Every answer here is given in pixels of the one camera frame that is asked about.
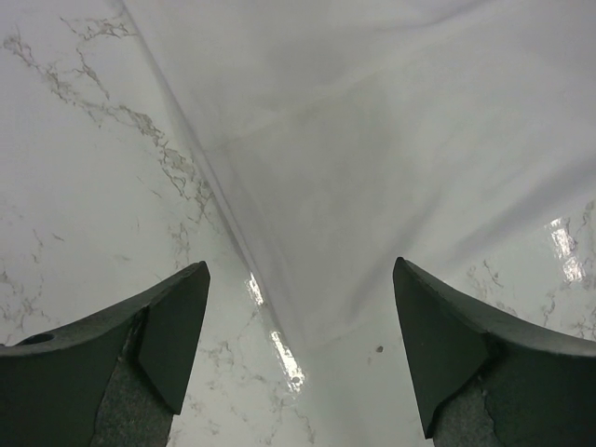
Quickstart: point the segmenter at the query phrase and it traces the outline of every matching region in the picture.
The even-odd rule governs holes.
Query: marble countertop
[[[122,6],[50,3],[1,6],[0,343],[82,318],[204,260],[210,301],[170,446],[432,445],[390,300],[374,324],[296,358]],[[595,339],[593,209],[553,221],[452,284]]]

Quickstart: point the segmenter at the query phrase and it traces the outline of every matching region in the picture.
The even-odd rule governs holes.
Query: white marble table
[[[297,359],[284,344],[120,4],[20,0],[0,11],[0,343],[205,260],[210,301],[169,445],[432,445],[391,299],[374,323],[318,352]],[[536,230],[452,283],[595,338],[592,212]]]

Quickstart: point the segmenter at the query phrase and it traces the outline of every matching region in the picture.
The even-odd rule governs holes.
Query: white cloth
[[[294,348],[596,193],[592,0],[125,3]]]

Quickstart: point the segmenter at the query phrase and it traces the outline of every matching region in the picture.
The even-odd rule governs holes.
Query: white fabric
[[[294,348],[596,192],[592,0],[125,3]]]

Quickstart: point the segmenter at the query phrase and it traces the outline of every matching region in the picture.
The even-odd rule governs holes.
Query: marble surface
[[[200,260],[210,301],[170,446],[430,446],[391,291],[374,323],[296,358],[237,254],[117,2],[0,6],[0,343],[82,318]],[[451,278],[595,338],[594,204]]]

